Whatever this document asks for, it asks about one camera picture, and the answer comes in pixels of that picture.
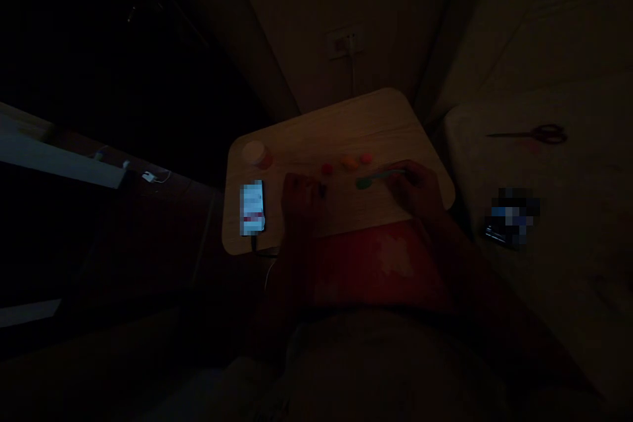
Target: hand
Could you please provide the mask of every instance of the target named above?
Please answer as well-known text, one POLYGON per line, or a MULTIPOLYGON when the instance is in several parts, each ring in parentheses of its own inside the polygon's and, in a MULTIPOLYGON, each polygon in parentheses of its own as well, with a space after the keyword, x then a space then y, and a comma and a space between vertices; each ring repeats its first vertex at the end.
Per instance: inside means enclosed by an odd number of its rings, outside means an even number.
POLYGON ((426 224, 445 217, 440 185, 433 170, 411 160, 395 163, 387 169, 406 170, 403 175, 394 173, 387 179, 389 191, 405 211, 426 224))
POLYGON ((316 179, 295 173, 286 174, 282 194, 282 212, 286 235, 312 237, 317 223, 325 214, 326 187, 316 179))

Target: smartphone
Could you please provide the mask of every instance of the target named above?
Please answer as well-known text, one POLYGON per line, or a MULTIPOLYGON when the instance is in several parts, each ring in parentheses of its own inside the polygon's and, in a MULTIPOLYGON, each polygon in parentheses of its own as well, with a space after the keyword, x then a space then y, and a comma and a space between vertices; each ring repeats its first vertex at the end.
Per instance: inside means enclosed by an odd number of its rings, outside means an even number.
POLYGON ((264 231, 264 183, 253 180, 242 185, 239 193, 239 233, 242 236, 258 235, 264 231))

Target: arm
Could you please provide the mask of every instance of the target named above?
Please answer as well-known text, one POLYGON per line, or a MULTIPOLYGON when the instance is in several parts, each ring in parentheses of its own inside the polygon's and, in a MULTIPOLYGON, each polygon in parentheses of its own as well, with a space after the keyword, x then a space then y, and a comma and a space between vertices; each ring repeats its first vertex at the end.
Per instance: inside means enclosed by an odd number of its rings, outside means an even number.
POLYGON ((245 355, 260 361, 283 361, 287 342, 303 308, 305 252, 316 223, 324 215, 325 187, 317 180, 289 173, 282 210, 286 231, 279 257, 249 332, 245 355))
POLYGON ((444 210, 435 173, 409 160, 390 168, 407 171, 391 175, 389 189, 400 206, 421 220, 444 283, 461 312, 485 335, 487 356, 513 377, 590 387, 547 327, 444 210))

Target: red clay ball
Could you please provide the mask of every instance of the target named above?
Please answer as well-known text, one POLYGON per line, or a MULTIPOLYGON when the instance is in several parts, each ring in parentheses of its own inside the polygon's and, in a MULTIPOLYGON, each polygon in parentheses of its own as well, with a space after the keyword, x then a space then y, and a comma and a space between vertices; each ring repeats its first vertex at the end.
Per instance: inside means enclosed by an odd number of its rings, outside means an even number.
POLYGON ((334 167, 330 164, 323 164, 321 173, 324 175, 332 175, 334 173, 334 167))

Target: person's right hand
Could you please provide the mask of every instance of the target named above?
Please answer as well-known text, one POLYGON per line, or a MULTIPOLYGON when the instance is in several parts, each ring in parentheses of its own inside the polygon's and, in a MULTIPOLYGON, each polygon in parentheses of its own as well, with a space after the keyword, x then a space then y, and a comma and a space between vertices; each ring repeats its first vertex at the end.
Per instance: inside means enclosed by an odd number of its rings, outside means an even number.
POLYGON ((389 191, 405 211, 426 224, 446 216, 433 170, 411 160, 394 163, 387 169, 406 170, 405 174, 393 173, 387 179, 389 191))

